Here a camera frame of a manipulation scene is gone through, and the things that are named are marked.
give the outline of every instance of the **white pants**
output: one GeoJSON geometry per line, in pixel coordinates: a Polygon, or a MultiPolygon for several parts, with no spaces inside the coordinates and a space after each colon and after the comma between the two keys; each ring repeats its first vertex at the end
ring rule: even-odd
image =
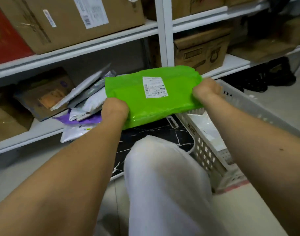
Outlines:
{"type": "Polygon", "coordinates": [[[228,235],[212,213],[207,173],[174,143],[141,139],[124,172],[130,236],[228,235]]]}

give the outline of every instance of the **person's right hand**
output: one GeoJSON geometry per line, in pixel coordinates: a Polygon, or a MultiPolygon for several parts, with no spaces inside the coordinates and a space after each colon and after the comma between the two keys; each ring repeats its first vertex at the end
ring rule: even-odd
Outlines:
{"type": "Polygon", "coordinates": [[[212,78],[204,79],[200,84],[192,89],[194,97],[202,104],[208,101],[210,96],[222,95],[223,87],[212,78]]]}
{"type": "Polygon", "coordinates": [[[107,98],[102,106],[102,120],[116,117],[125,122],[129,114],[129,107],[123,100],[107,98]]]}

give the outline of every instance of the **forearm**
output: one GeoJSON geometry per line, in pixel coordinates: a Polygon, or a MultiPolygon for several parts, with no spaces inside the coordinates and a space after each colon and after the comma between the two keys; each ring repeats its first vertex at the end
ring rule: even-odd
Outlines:
{"type": "Polygon", "coordinates": [[[228,150],[289,234],[300,230],[300,139],[231,106],[203,102],[228,150]]]}
{"type": "Polygon", "coordinates": [[[92,235],[123,124],[103,120],[26,179],[0,204],[0,235],[92,235]]]}

